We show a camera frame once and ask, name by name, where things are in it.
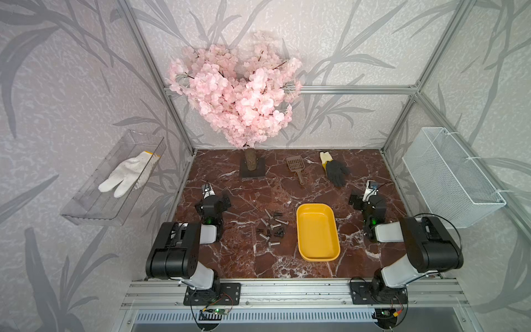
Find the yellow plastic storage tray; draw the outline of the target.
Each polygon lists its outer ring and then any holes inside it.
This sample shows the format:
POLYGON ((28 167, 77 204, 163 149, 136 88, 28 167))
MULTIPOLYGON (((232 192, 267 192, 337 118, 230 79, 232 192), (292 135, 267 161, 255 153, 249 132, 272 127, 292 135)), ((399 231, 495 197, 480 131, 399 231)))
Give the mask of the yellow plastic storage tray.
POLYGON ((309 262, 329 262, 340 256, 340 240, 332 208, 323 203, 304 203, 297 208, 297 243, 309 262))

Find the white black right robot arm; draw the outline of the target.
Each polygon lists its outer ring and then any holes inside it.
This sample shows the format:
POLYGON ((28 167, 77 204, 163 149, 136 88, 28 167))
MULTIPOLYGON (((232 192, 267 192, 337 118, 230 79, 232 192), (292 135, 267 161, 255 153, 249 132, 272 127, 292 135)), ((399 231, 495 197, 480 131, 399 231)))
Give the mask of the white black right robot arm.
POLYGON ((455 240, 443 224, 446 219, 431 213, 385 221, 387 204, 377 194, 351 193, 348 204, 363 216, 363 233, 372 242, 403 243, 406 254, 377 270, 369 284, 374 297, 396 294, 427 275, 459 269, 464 264, 462 240, 455 240))

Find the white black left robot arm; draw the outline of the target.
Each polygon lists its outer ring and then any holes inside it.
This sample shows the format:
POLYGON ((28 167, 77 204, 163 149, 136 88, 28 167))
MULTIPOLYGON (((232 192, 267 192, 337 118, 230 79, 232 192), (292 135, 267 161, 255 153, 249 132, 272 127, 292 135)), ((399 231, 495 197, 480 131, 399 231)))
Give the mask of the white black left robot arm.
POLYGON ((148 255, 148 278, 178 280, 195 291, 219 288, 217 273, 199 261, 200 246, 219 242, 224 231, 223 213, 231 207, 228 196, 205 195, 196 204, 200 222, 164 222, 148 255))

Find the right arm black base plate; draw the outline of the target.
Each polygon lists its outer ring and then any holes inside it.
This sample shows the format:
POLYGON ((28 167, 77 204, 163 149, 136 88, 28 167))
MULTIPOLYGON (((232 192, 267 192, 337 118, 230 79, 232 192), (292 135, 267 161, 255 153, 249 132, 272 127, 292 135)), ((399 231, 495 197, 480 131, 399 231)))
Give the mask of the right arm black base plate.
POLYGON ((348 286, 353 304, 398 305, 399 307, 408 304, 406 288, 389 288, 380 279, 369 282, 361 278, 352 278, 348 286))

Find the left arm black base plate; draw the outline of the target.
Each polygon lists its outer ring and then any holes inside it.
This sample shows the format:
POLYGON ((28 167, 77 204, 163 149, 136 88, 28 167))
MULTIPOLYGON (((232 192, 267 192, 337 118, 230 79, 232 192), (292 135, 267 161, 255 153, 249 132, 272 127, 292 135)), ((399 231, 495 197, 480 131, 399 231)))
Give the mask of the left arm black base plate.
POLYGON ((211 289, 192 290, 187 287, 183 304, 185 306, 239 305, 241 283, 221 282, 211 289))

